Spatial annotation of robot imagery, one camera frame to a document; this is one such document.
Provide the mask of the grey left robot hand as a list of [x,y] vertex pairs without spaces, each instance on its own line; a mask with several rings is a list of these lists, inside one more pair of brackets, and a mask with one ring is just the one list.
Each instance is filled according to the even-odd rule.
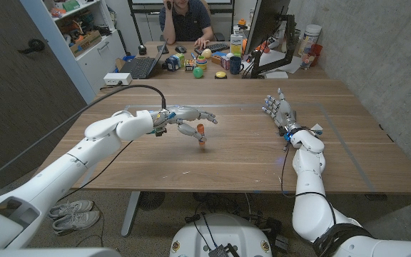
[[169,106],[160,111],[150,111],[153,120],[153,130],[156,136],[161,136],[167,132],[168,124],[177,124],[178,130],[187,136],[193,136],[199,141],[206,141],[206,137],[198,132],[195,128],[186,124],[185,121],[195,121],[207,119],[210,122],[217,124],[215,115],[207,111],[191,106]]

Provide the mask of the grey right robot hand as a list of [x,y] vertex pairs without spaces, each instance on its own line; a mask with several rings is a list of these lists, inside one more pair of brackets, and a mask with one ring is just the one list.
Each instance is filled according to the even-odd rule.
[[284,133],[290,133],[293,129],[300,128],[295,119],[295,112],[285,100],[281,89],[278,89],[278,97],[267,95],[262,110],[274,120],[275,125]]

